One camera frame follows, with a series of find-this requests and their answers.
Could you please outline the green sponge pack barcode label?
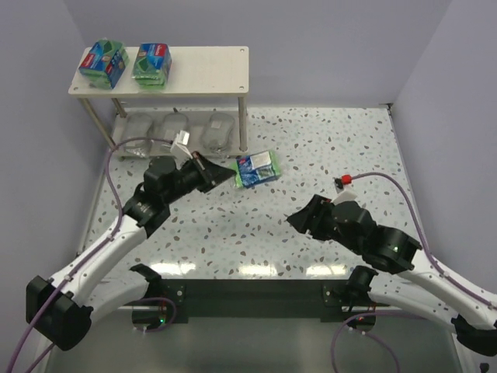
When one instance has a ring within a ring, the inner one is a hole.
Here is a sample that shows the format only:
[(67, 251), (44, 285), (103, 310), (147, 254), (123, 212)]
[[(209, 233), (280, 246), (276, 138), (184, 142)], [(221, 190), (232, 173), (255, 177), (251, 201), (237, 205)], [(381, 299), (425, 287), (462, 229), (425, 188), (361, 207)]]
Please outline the green sponge pack barcode label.
[(268, 183), (282, 175), (277, 155), (273, 150), (238, 157), (231, 167), (235, 171), (234, 185), (239, 189)]

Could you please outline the silver sponge pack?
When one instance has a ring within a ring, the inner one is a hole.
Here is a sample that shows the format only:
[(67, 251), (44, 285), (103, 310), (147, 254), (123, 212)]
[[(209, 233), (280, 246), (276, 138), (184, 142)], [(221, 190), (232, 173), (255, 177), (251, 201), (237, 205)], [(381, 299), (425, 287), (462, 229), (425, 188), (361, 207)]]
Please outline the silver sponge pack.
[(147, 158), (151, 150), (149, 140), (154, 120), (146, 113), (133, 113), (127, 117), (121, 141), (126, 143), (121, 147), (123, 152), (139, 158)]
[(233, 116), (226, 113), (213, 113), (200, 136), (201, 145), (218, 154), (226, 152), (234, 125)]
[(187, 131), (189, 118), (179, 112), (169, 113), (155, 125), (153, 138), (160, 139), (154, 142), (154, 150), (157, 153), (169, 152), (176, 135), (180, 131)]

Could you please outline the green sponge pack blue label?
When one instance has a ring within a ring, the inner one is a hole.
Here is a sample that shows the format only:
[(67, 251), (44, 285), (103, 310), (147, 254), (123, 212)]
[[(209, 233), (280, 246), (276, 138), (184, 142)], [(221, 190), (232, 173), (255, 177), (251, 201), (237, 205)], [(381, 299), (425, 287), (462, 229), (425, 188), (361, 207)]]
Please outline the green sponge pack blue label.
[(139, 46), (132, 69), (132, 79), (140, 89), (164, 89), (172, 66), (170, 48), (164, 43)]

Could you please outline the green sponge pack red logo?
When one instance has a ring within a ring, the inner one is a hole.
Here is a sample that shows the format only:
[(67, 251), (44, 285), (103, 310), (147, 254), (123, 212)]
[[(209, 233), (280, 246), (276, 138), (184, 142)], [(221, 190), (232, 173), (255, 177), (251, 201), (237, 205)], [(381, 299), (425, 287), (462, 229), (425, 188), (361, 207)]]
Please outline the green sponge pack red logo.
[(83, 57), (78, 71), (98, 89), (114, 89), (129, 57), (125, 44), (117, 40), (99, 39)]

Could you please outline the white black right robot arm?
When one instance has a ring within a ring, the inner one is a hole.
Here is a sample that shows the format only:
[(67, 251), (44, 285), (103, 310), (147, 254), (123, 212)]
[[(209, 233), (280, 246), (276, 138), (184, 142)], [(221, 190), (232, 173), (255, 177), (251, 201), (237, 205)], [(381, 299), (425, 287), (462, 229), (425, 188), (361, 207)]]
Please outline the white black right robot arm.
[(379, 225), (355, 201), (315, 195), (288, 223), (318, 241), (333, 241), (363, 260), (336, 294), (347, 304), (370, 300), (446, 327), (477, 354), (496, 355), (496, 296), (441, 264), (432, 264), (407, 233)]

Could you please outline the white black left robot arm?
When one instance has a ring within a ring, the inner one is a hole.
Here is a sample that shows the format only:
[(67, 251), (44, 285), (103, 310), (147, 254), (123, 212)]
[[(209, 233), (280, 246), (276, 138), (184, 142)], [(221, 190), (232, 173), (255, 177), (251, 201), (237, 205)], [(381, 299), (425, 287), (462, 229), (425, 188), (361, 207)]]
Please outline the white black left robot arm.
[(62, 270), (26, 286), (26, 321), (67, 351), (90, 330), (95, 306), (88, 299), (99, 282), (169, 218), (170, 206), (194, 190), (208, 193), (233, 178), (233, 169), (194, 152), (181, 167), (172, 156), (152, 159), (143, 181), (100, 240)]

